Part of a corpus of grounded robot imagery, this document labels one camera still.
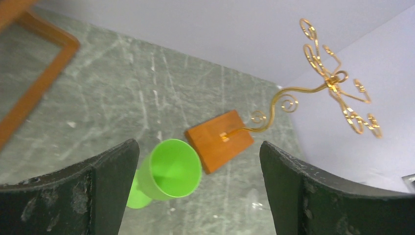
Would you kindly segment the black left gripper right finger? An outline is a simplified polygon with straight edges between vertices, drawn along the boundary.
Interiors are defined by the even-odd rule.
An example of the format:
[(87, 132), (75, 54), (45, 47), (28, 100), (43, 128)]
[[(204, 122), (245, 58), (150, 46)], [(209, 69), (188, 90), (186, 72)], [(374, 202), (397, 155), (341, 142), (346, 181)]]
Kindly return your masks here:
[(412, 235), (415, 196), (331, 174), (272, 143), (261, 169), (278, 235)]

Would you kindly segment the green plastic wine glass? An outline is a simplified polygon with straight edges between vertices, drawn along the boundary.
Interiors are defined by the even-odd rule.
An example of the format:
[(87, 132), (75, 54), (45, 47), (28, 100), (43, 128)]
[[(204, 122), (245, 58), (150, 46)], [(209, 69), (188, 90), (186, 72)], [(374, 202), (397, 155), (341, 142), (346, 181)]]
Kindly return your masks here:
[(201, 178), (201, 161), (188, 143), (178, 139), (162, 141), (136, 170), (126, 206), (141, 209), (153, 200), (187, 197)]

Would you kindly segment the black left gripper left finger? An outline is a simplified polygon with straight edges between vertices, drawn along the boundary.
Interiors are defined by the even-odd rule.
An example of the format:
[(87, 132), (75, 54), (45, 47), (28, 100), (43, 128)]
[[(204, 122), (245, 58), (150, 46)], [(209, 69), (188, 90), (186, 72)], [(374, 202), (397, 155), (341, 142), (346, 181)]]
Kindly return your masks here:
[(2, 184), (1, 234), (118, 234), (139, 152), (129, 139), (60, 170)]

